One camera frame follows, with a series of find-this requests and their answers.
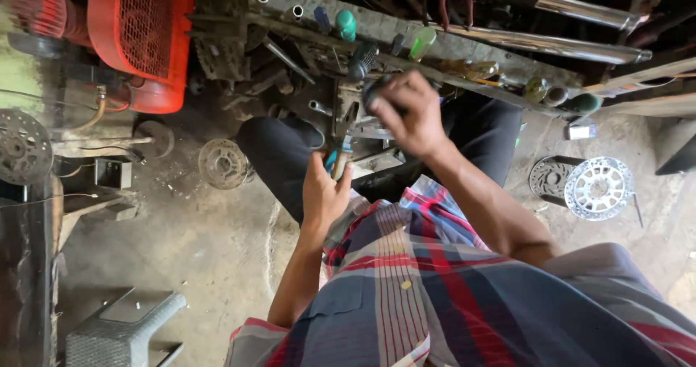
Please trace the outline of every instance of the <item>plaid shirt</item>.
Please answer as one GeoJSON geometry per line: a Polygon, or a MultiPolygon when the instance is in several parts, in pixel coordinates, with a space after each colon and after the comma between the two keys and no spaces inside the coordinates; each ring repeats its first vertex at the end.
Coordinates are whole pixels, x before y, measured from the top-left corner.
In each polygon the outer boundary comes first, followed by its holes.
{"type": "Polygon", "coordinates": [[[621,246],[544,270],[500,256],[426,177],[398,204],[354,194],[324,247],[298,321],[249,318],[225,366],[696,366],[696,325],[621,246]]]}

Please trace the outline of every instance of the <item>dirty floor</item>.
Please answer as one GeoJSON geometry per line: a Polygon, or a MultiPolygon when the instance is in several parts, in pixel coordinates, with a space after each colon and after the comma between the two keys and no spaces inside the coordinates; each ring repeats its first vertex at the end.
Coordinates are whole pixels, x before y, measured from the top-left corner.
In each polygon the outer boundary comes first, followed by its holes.
{"type": "MultiPolygon", "coordinates": [[[[134,168],[131,190],[141,202],[138,216],[108,223],[83,219],[68,239],[59,334],[118,288],[176,290],[189,306],[154,338],[184,342],[173,366],[220,366],[230,333],[249,316],[265,318],[298,227],[258,178],[231,191],[202,182],[198,150],[229,132],[197,133],[203,121],[185,112],[167,121],[178,139],[174,152],[134,168]]],[[[690,257],[696,251],[696,218],[688,215],[696,213],[696,201],[689,199],[695,193],[694,176],[654,176],[651,142],[660,121],[599,115],[597,139],[568,142],[562,140],[562,122],[535,113],[526,113],[524,120],[527,127],[506,189],[529,210],[542,209],[536,215],[566,251],[599,242],[627,247],[665,298],[696,319],[696,253],[690,257]],[[632,205],[611,220],[590,222],[535,198],[527,185],[530,169],[551,154],[606,155],[628,164],[645,228],[632,205]]]]}

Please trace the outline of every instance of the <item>black pants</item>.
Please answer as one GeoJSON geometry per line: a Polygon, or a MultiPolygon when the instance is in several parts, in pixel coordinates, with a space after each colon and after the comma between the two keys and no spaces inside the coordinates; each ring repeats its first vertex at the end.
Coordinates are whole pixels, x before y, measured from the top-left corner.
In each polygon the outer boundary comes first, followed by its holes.
{"type": "MultiPolygon", "coordinates": [[[[498,185],[505,184],[522,109],[474,92],[442,107],[445,131],[459,151],[498,185]]],[[[254,117],[239,128],[237,143],[261,180],[293,219],[302,224],[302,184],[312,152],[295,124],[254,117]]],[[[353,188],[374,202],[396,202],[421,174],[431,175],[420,161],[373,173],[353,181],[353,188]]]]}

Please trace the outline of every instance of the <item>gray plastic stool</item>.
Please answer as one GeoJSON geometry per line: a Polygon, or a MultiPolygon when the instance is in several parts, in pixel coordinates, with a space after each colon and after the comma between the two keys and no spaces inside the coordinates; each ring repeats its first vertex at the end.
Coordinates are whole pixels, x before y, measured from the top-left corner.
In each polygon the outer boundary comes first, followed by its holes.
{"type": "MultiPolygon", "coordinates": [[[[67,335],[67,367],[147,367],[150,337],[177,311],[186,306],[184,295],[172,292],[138,322],[128,323],[100,318],[118,300],[99,309],[67,335]]],[[[165,367],[181,352],[179,344],[158,364],[165,367]]]]}

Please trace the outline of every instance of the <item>shirt pocket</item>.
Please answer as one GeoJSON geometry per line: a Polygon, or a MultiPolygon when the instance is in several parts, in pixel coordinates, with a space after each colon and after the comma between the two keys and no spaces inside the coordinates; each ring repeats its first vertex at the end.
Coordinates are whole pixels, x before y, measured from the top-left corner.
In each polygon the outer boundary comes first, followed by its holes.
{"type": "Polygon", "coordinates": [[[332,316],[360,309],[363,305],[365,269],[343,272],[326,283],[312,301],[304,318],[332,316]]]}

